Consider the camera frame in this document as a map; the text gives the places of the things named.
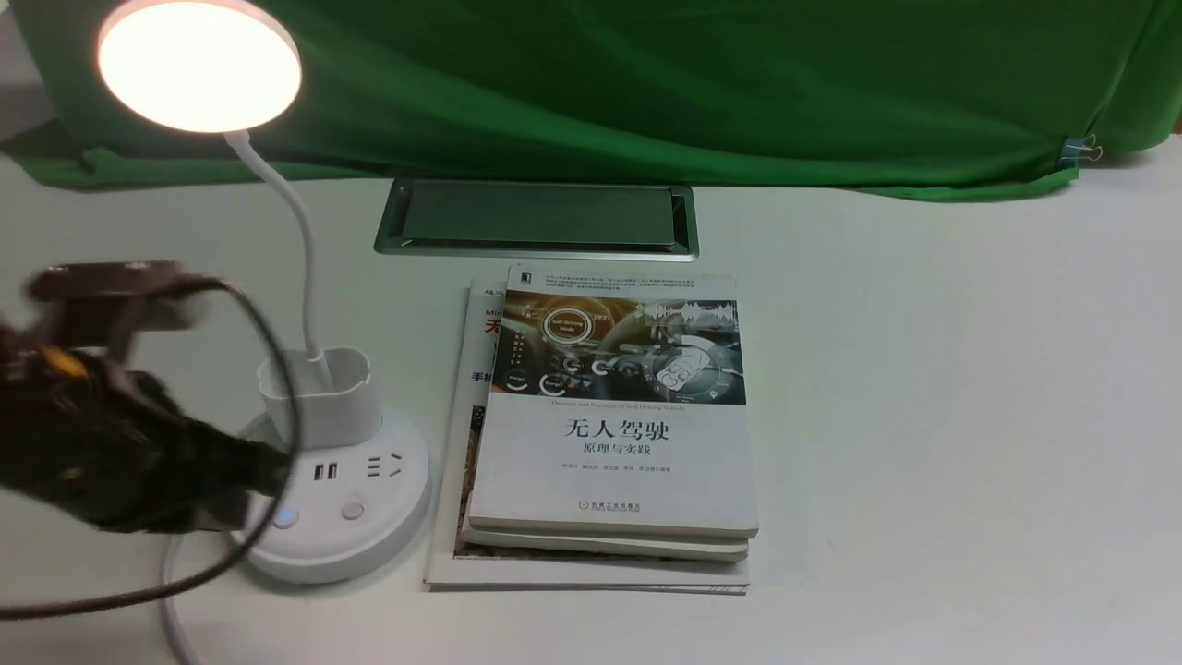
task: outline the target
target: black cable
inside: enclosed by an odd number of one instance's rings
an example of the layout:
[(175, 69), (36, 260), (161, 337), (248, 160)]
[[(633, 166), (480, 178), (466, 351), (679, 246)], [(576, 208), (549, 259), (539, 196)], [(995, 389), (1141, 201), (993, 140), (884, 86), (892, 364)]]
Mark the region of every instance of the black cable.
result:
[(254, 328), (259, 332), (259, 338), (262, 340), (264, 345), (266, 345), (267, 353), (271, 356), (271, 363), (279, 371), (279, 382), (284, 385), (284, 392), (291, 402), (288, 417), (292, 437), (287, 467), (284, 469), (285, 481), (279, 493), (275, 494), (275, 498), (273, 498), (271, 504), (267, 507), (262, 520), (259, 521), (258, 526), (253, 532), (251, 532), (249, 535), (246, 536), (242, 543), (230, 550), (225, 559), (183, 580), (123, 594), (105, 595), (85, 600), (0, 607), (0, 621), (50, 619), (54, 617), (67, 617), (71, 614), (105, 612), (108, 609), (118, 609), (122, 607), (130, 607), (132, 605), (154, 602), (195, 589), (241, 563), (255, 543), (262, 539), (267, 528), (271, 527), (271, 523), (275, 519), (275, 514), (279, 513), (279, 507), (282, 504), (284, 497), (287, 495), (287, 488), (291, 485), (291, 477), (292, 471), (296, 468), (296, 461), (304, 450), (304, 420), (300, 403), (299, 399), (297, 399), (296, 380), (292, 378), (291, 367), (287, 365), (286, 360), (284, 360), (282, 350), (279, 346), (279, 340), (275, 338), (274, 332), (271, 330), (271, 325), (262, 317), (262, 313), (259, 312), (254, 302), (251, 301), (251, 298), (247, 296), (247, 294), (236, 285), (222, 279), (194, 276), (187, 279), (180, 288), (173, 287), (164, 294), (170, 296), (187, 296), (203, 291), (225, 291), (238, 301), (239, 306), (242, 307), (247, 317), (249, 317), (251, 322), (254, 324)]

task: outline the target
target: cable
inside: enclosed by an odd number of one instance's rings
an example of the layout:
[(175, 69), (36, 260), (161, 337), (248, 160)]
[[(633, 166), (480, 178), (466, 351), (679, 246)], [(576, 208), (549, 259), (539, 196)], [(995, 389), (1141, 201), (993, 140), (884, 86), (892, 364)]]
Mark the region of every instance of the cable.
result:
[[(168, 547), (164, 548), (164, 556), (160, 560), (160, 583), (173, 582), (173, 569), (176, 567), (176, 558), (181, 552), (182, 536), (168, 539)], [(173, 656), (181, 665), (201, 665), (201, 657), (193, 648), (189, 635), (181, 625), (181, 618), (176, 614), (176, 596), (168, 596), (160, 601), (160, 620), (164, 626), (164, 638), (173, 650)]]
[(324, 359), (324, 352), (316, 343), (316, 291), (319, 274), (316, 268), (316, 228), (312, 226), (312, 215), (291, 183), (284, 180), (284, 176), (279, 175), (279, 171), (254, 150), (251, 145), (249, 132), (227, 131), (226, 143), (234, 149), (242, 163), (282, 196), (296, 214), (300, 235), (304, 236), (304, 348), (307, 353), (307, 360), (314, 366), (317, 379), (322, 383), (320, 387), (323, 391), (332, 391), (332, 373)]
[(27, 619), (48, 619), (53, 617), (67, 617), (71, 614), (87, 614), (91, 612), (104, 612), (106, 609), (118, 609), (121, 607), (130, 607), (132, 605), (139, 605), (143, 602), (152, 602), (157, 600), (163, 600), (176, 594), (181, 594), (201, 585), (217, 578), (219, 575), (226, 573), (230, 568), (241, 563), (251, 549), (262, 539), (262, 535), (271, 527), (274, 521), (275, 515), (279, 513), (279, 508), (282, 504), (284, 497), (287, 495), (287, 488), (291, 487), (292, 472), (296, 469), (296, 461), (304, 451), (304, 418), (303, 418), (303, 406), (298, 398), (298, 392), (296, 390), (296, 380), (292, 377), (291, 367), (284, 359), (282, 348), (279, 346), (279, 340), (275, 338), (274, 331), (271, 330), (271, 325), (267, 322), (262, 313), (255, 307), (251, 298), (242, 292), (236, 285), (215, 278), (207, 276), (195, 276), (184, 281), (180, 288), (170, 288), (168, 292), (162, 293), (168, 296), (188, 296), (194, 293), (202, 291), (225, 291), (229, 293), (246, 312), (251, 322), (254, 324), (254, 328), (258, 331), (259, 338), (262, 340), (264, 345), (267, 347), (267, 353), (271, 357), (271, 363), (275, 366), (279, 374), (279, 382), (284, 386), (284, 393), (291, 399), (291, 410), (288, 411), (288, 426), (292, 433), (291, 450), (288, 451), (287, 465), (284, 469), (284, 484), (275, 494), (275, 497), (267, 506), (267, 510), (264, 513), (262, 519), (255, 526), (254, 530), (246, 536), (241, 545), (232, 549), (225, 559), (217, 563), (206, 568), (204, 571), (190, 575), (183, 580), (176, 582), (169, 582), (167, 585), (160, 585), (157, 587), (138, 589), (134, 592), (128, 592), (123, 594), (105, 595), (98, 598), (91, 598), (85, 600), (74, 600), (67, 602), (48, 602), (43, 605), (25, 605), (25, 606), (13, 606), (13, 607), (0, 607), (0, 621), (19, 621)]

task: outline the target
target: green backdrop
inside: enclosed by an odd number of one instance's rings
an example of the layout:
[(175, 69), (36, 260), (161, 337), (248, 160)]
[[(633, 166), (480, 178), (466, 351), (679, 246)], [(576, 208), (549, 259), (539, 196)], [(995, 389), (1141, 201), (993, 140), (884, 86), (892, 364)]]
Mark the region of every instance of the green backdrop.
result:
[[(252, 177), (217, 137), (103, 87), (116, 0), (12, 0), (59, 110), (5, 149), (46, 184)], [(1182, 109), (1176, 0), (259, 0), (294, 106), (253, 131), (293, 177), (821, 184), (1019, 196), (1064, 141), (1149, 148)]]

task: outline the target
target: book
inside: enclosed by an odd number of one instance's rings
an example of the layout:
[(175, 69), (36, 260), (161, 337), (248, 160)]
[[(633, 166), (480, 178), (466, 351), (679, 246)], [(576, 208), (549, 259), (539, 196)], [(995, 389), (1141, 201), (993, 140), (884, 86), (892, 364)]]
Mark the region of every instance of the book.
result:
[(465, 520), (460, 528), (463, 542), (502, 548), (579, 550), (626, 556), (654, 556), (684, 561), (723, 561), (735, 563), (747, 559), (747, 539), (686, 539), (684, 536), (612, 536), (565, 532), (512, 532), (476, 529)]
[(444, 452), (442, 489), (424, 582), (433, 591), (622, 589), (742, 595), (747, 562), (504, 548), (462, 539), (499, 339), (505, 281), (474, 280)]
[(482, 530), (759, 530), (730, 276), (509, 272), (467, 516)]

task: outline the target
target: power strip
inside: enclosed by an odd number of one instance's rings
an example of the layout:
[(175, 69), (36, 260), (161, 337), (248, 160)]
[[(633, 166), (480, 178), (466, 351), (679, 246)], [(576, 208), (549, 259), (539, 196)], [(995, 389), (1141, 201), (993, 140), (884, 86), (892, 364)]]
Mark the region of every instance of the power strip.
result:
[[(267, 416), (243, 437), (280, 445)], [(359, 578), (414, 539), (430, 503), (430, 462), (410, 422), (385, 411), (378, 433), (361, 444), (306, 451), (284, 506), (249, 561), (275, 579), (299, 585)], [(254, 497), (241, 542), (262, 516)]]

